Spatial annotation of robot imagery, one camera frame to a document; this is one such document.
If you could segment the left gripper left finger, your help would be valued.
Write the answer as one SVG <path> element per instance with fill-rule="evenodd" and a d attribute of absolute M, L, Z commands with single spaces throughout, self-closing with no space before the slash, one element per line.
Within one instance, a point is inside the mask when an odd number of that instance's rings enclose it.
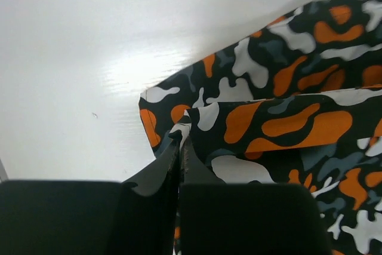
<path fill-rule="evenodd" d="M 1 184 L 2 254 L 171 254 L 179 143 L 124 182 Z"/>

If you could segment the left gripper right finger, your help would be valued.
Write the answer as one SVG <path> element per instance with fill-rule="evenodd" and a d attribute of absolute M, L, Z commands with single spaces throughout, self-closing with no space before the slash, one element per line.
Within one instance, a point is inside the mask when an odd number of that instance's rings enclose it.
<path fill-rule="evenodd" d="M 228 184 L 186 139 L 181 162 L 182 254 L 331 254 L 316 201 L 296 184 Z"/>

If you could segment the orange camouflage shorts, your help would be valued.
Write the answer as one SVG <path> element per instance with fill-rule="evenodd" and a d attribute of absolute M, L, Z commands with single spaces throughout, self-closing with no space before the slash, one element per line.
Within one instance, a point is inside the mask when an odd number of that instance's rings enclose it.
<path fill-rule="evenodd" d="M 159 156 L 192 141 L 225 182 L 296 183 L 334 254 L 381 253 L 381 0 L 317 0 L 144 91 Z"/>

